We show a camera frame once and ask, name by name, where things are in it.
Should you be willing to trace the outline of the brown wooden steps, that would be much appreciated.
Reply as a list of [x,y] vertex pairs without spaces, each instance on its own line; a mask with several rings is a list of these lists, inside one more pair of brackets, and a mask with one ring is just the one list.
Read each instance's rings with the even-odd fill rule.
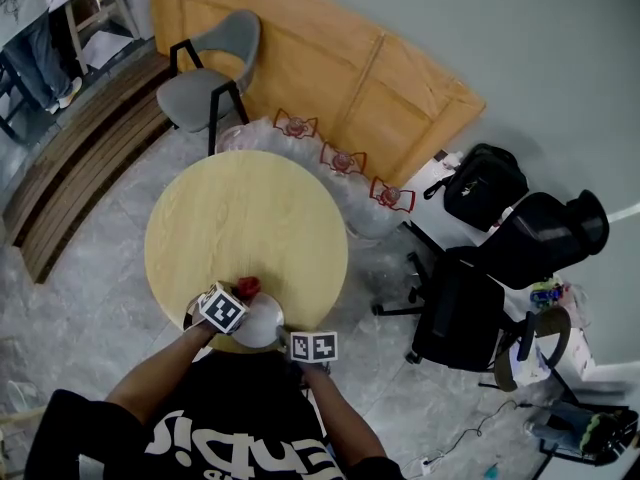
[[42,284],[107,190],[170,127],[156,90],[170,74],[152,51],[111,78],[40,150],[3,207],[10,245]]

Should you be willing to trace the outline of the black backpack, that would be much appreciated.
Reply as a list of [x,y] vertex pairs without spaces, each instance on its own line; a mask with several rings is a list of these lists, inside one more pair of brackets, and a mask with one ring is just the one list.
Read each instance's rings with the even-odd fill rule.
[[424,199],[430,200],[441,187],[445,188],[445,211],[483,232],[488,232],[504,210],[529,191],[515,156],[485,143],[476,144],[451,176],[426,189]]

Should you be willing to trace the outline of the gray chair with black frame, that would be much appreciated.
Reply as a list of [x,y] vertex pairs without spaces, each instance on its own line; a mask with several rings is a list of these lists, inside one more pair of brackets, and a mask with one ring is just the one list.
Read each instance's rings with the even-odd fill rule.
[[[250,10],[236,10],[210,30],[170,47],[169,79],[156,92],[160,109],[176,129],[208,131],[208,154],[216,151],[217,125],[234,111],[243,125],[249,118],[241,96],[254,76],[261,22]],[[206,68],[201,52],[230,54],[243,62],[235,78]]]

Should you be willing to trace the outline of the round wooden table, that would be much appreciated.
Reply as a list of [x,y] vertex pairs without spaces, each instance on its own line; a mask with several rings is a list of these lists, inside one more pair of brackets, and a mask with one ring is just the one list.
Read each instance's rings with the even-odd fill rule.
[[145,272],[176,326],[216,281],[256,277],[287,326],[312,331],[334,306],[348,265],[341,213],[329,191],[279,155],[227,151],[180,173],[150,215]]

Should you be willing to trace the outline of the white crumpled cloth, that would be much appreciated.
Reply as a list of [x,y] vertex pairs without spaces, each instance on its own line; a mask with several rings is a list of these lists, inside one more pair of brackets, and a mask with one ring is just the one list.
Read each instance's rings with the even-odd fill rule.
[[511,370],[510,377],[516,386],[524,387],[545,380],[549,375],[549,369],[546,366],[537,342],[533,341],[529,355],[523,361],[518,360],[520,348],[520,343],[515,342],[508,351],[508,366]]

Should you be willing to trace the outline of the white plate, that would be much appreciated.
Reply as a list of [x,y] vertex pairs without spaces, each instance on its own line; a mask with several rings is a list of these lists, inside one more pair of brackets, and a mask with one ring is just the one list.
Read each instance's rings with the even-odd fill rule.
[[247,316],[232,338],[242,346],[259,349],[278,340],[278,328],[284,325],[284,313],[278,301],[259,292],[251,301]]

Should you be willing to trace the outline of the person's left forearm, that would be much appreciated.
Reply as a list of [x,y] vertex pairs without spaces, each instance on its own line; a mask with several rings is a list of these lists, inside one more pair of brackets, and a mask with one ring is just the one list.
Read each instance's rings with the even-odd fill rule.
[[199,351],[217,333],[209,323],[193,325],[172,343],[136,365],[105,401],[125,409],[141,424],[146,424],[177,388]]

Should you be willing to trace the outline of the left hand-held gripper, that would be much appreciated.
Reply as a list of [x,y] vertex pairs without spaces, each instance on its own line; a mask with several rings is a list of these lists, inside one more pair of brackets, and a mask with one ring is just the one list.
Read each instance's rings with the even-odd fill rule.
[[182,329],[202,328],[210,336],[231,335],[248,312],[248,307],[232,293],[228,283],[215,282],[187,304]]

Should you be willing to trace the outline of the black office chair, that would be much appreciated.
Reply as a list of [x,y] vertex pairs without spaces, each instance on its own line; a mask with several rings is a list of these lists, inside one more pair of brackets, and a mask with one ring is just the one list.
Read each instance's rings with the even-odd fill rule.
[[535,338],[557,335],[555,350],[543,360],[554,368],[570,338],[569,314],[552,307],[527,312],[516,322],[504,309],[505,291],[529,288],[599,254],[609,237],[609,222],[599,199],[588,190],[567,203],[533,193],[479,246],[443,250],[422,231],[415,234],[434,252],[435,262],[427,271],[416,253],[408,255],[419,279],[408,296],[411,307],[372,308],[377,316],[418,316],[408,362],[495,371],[508,361],[513,345],[519,347],[517,361],[524,362]]

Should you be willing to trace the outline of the black printed t-shirt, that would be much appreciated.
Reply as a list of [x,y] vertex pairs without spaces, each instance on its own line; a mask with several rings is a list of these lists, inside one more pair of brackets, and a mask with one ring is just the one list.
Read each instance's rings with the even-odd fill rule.
[[404,480],[388,458],[336,460],[315,410],[277,352],[212,353],[190,365],[147,423],[67,390],[51,397],[24,480]]

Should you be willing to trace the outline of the pink cloth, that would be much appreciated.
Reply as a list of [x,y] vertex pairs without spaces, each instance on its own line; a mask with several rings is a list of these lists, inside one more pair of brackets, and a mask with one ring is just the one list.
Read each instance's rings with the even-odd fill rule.
[[252,300],[260,291],[261,282],[255,276],[239,278],[234,288],[234,294],[243,301]]

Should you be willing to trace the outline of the black metal stool frame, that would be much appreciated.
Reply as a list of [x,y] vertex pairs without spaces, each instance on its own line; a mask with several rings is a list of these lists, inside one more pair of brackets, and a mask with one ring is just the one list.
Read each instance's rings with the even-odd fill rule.
[[[593,411],[595,414],[597,413],[614,413],[619,410],[632,410],[628,406],[606,406],[606,405],[593,405],[593,404],[580,404],[580,403],[571,403],[580,408],[584,408],[590,411]],[[565,460],[568,462],[594,466],[594,467],[604,467],[604,466],[595,466],[594,461],[589,459],[586,456],[583,456],[579,450],[580,441],[577,446],[572,446],[570,444],[559,444],[557,442],[539,439],[539,451],[549,460],[552,458],[558,458],[560,460]]]

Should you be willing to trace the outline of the white low cabinet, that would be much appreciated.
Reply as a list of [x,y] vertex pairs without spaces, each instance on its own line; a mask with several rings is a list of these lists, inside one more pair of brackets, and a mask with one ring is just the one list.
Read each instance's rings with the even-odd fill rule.
[[[446,170],[440,161],[430,161],[419,173],[419,178],[428,181],[429,187],[431,187],[436,181],[451,176],[454,171],[455,170]],[[426,189],[419,190],[415,185],[410,185],[408,190],[413,190],[416,193],[414,215],[408,222],[409,230],[412,231],[415,236],[417,231],[422,231],[443,250],[459,246],[481,245],[496,231],[497,227],[525,197],[533,193],[544,193],[531,192],[529,190],[517,203],[504,210],[501,218],[488,232],[483,232],[460,221],[445,211],[443,207],[444,187],[441,187],[430,200],[425,200],[423,197],[423,192]],[[529,311],[539,313],[552,307],[561,307],[559,301],[552,307],[544,309],[534,307],[529,300],[530,291],[531,287],[522,290],[506,289],[504,309],[514,321],[519,322],[523,320]],[[539,340],[539,345],[545,355],[551,354],[555,348],[556,341],[556,337],[541,338]]]

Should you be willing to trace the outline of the black wooden chair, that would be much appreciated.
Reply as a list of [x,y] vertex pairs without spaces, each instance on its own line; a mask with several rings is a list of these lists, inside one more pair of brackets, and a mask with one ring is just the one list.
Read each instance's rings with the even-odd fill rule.
[[25,105],[31,105],[31,96],[8,57],[0,52],[0,102],[4,97],[8,98],[8,107],[5,114],[0,111],[0,130],[14,142],[20,142],[21,135],[13,128],[12,122]]

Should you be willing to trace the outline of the pile of small colourful items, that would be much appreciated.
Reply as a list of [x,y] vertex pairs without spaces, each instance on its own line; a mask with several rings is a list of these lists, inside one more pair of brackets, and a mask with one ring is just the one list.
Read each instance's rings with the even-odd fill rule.
[[539,309],[552,307],[564,294],[564,284],[556,278],[549,278],[531,285],[529,300]]

